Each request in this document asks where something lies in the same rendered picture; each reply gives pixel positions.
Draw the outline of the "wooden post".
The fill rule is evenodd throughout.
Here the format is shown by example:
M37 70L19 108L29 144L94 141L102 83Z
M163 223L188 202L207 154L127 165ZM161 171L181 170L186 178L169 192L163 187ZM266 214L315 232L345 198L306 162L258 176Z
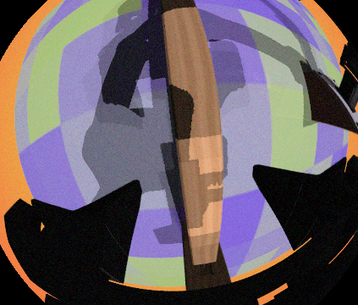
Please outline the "wooden post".
M182 247L183 258L185 258L185 289L194 291L195 289L206 289L230 284L230 275L227 270L226 260L223 257L222 247L218 244L217 261L206 263L203 268L202 264L193 265L190 252L190 242L188 237L188 225L186 220L182 220Z

